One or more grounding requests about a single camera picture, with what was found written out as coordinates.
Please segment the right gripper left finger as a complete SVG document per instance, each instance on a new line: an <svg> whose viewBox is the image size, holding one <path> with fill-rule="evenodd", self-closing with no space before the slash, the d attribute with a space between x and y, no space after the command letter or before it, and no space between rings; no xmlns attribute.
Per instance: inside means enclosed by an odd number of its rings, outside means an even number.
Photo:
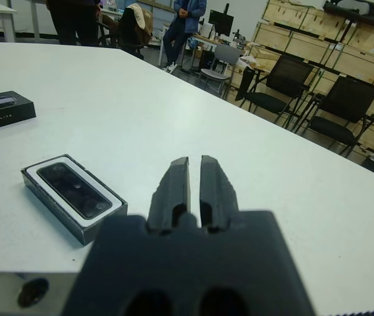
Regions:
<svg viewBox="0 0 374 316"><path fill-rule="evenodd" d="M151 198L147 227L172 230L181 216L190 212L190 175L188 157L170 163Z"/></svg>

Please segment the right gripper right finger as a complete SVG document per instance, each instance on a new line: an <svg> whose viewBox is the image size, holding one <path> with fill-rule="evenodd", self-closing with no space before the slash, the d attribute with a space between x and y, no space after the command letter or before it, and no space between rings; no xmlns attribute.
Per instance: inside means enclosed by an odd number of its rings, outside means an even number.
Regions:
<svg viewBox="0 0 374 316"><path fill-rule="evenodd" d="M227 230L239 212L236 192L216 158L201 157L200 218L206 230Z"/></svg>

